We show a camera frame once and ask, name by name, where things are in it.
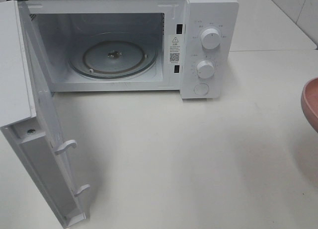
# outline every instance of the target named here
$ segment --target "timer knob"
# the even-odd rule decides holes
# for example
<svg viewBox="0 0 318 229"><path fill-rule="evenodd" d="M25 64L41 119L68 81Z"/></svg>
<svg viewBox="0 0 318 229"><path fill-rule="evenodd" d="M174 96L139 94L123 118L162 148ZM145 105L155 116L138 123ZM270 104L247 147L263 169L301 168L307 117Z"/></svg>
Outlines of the timer knob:
<svg viewBox="0 0 318 229"><path fill-rule="evenodd" d="M197 73L199 78L207 79L214 75L215 64L211 61L201 61L197 65Z"/></svg>
<svg viewBox="0 0 318 229"><path fill-rule="evenodd" d="M201 43L206 49L215 49L219 46L220 42L220 31L214 27L204 30L201 34Z"/></svg>

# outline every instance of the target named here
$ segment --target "microwave oven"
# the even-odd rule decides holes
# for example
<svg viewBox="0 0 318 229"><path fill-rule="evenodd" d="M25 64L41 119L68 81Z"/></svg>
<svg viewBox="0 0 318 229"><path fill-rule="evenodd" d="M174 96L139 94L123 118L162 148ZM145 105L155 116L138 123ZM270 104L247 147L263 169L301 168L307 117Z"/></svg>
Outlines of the microwave oven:
<svg viewBox="0 0 318 229"><path fill-rule="evenodd" d="M83 219L52 92L220 95L237 0L0 3L0 127L64 228Z"/></svg>

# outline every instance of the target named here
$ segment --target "microwave door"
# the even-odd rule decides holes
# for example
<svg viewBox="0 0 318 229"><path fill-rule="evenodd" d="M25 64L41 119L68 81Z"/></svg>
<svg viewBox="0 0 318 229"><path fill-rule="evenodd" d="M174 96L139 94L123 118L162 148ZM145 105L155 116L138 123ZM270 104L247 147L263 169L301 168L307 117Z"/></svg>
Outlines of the microwave door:
<svg viewBox="0 0 318 229"><path fill-rule="evenodd" d="M80 193L52 95L43 75L44 59L28 8L15 0L0 3L0 128L12 149L67 228L83 219Z"/></svg>

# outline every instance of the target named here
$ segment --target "sticker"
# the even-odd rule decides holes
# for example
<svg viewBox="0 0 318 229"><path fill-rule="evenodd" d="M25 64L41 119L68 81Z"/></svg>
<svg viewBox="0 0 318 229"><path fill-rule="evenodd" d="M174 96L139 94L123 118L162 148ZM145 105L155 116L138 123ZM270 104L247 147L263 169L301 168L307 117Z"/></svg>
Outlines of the sticker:
<svg viewBox="0 0 318 229"><path fill-rule="evenodd" d="M184 36L180 34L169 35L167 52L169 63L179 64L182 61L182 49L183 49Z"/></svg>

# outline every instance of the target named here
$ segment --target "tiled wall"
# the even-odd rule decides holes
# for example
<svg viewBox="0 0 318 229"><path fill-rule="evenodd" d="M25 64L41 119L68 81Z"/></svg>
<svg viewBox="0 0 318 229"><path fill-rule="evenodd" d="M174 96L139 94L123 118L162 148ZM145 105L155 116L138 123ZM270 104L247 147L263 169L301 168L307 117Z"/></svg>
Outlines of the tiled wall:
<svg viewBox="0 0 318 229"><path fill-rule="evenodd" d="M318 44L318 0L273 0Z"/></svg>

